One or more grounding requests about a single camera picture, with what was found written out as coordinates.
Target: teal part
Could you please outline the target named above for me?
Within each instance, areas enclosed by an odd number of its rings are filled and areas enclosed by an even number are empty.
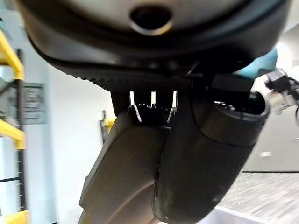
[[[274,70],[277,62],[277,50],[273,48],[268,54],[258,57],[247,67],[238,70],[235,74],[245,78],[256,79],[260,69]]]

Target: wall sign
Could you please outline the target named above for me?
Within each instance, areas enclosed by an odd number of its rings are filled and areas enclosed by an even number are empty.
[[[16,117],[16,89],[11,91],[10,116]],[[24,83],[24,124],[45,124],[45,103],[43,84]]]

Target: shelving rack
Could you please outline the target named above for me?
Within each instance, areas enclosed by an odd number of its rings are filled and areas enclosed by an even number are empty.
[[[24,100],[24,67],[22,64],[22,50],[18,49],[15,53],[0,30],[0,66],[9,66],[14,70],[14,80],[8,83],[0,90],[0,95],[9,90],[11,87],[16,89],[16,119],[19,127],[0,119],[0,137],[10,137],[14,140],[15,150],[17,152],[18,176],[12,177],[1,182],[19,181],[21,207],[20,211],[26,211],[26,192],[25,192],[25,176],[24,176],[24,149],[25,149],[25,133],[23,131],[23,100]]]

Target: circular hole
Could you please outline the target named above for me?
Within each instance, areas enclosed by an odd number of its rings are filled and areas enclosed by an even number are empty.
[[[132,28],[145,35],[158,35],[168,31],[171,16],[171,11],[161,6],[140,6],[130,14]]]

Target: gray floor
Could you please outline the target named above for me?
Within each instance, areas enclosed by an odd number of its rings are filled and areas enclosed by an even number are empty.
[[[219,205],[276,224],[299,224],[299,174],[240,173]]]

